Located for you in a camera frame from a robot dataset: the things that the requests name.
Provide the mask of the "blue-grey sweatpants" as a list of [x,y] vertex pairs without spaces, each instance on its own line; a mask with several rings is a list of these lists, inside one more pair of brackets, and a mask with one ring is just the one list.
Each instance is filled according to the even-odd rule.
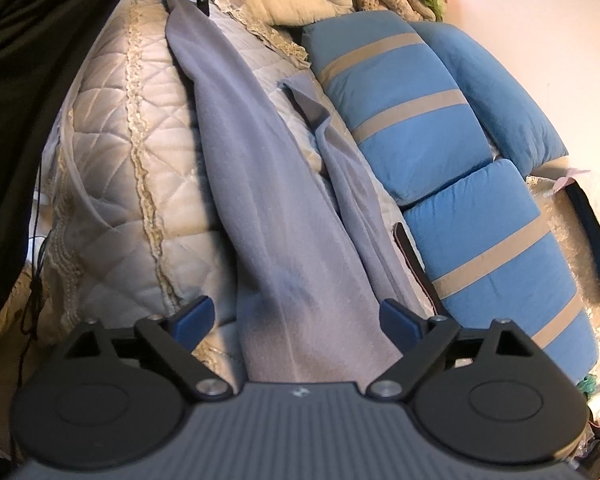
[[427,309],[382,218],[374,180],[309,73],[280,90],[317,144],[323,188],[257,77],[189,0],[166,0],[166,39],[192,81],[211,194],[237,256],[237,331],[256,382],[367,386],[399,359],[381,301]]

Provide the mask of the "right blue striped pillow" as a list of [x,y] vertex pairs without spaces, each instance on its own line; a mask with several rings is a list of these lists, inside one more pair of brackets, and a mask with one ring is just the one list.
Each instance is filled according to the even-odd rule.
[[577,284],[524,179],[498,159],[407,209],[443,307],[469,328],[514,321],[570,378],[597,361]]

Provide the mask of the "blue striped pillow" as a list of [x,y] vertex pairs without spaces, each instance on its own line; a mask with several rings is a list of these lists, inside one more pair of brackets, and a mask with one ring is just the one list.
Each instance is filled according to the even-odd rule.
[[314,75],[377,179],[411,206],[492,160],[475,113],[414,26],[356,12],[302,32]]
[[498,159],[407,209],[443,307],[469,328],[514,321],[570,378],[597,361],[577,284],[524,179]]

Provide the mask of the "quilted white bedspread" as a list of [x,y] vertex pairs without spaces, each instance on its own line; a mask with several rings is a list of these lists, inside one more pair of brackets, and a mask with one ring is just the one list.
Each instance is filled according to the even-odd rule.
[[40,338],[97,318],[109,328],[170,315],[201,295],[215,324],[194,353],[240,386],[236,258],[213,205],[193,88],[166,42],[164,0],[121,0],[44,151],[53,205]]

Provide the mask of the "teal yarn item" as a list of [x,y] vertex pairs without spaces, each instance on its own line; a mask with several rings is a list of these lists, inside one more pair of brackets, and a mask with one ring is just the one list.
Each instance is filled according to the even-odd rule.
[[597,376],[594,374],[586,374],[585,378],[577,383],[577,389],[587,399],[589,399],[596,391],[597,388]]

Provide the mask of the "left blue striped pillow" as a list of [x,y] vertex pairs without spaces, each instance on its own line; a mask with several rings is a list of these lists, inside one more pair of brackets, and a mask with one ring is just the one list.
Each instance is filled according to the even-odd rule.
[[356,12],[302,32],[314,75],[377,179],[411,206],[492,160],[475,113],[414,26]]

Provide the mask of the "plain blue pillow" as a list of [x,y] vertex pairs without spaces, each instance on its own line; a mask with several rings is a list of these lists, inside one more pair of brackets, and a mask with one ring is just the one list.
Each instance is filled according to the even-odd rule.
[[449,71],[500,154],[523,177],[568,154],[538,103],[474,38],[444,23],[421,22],[413,28]]

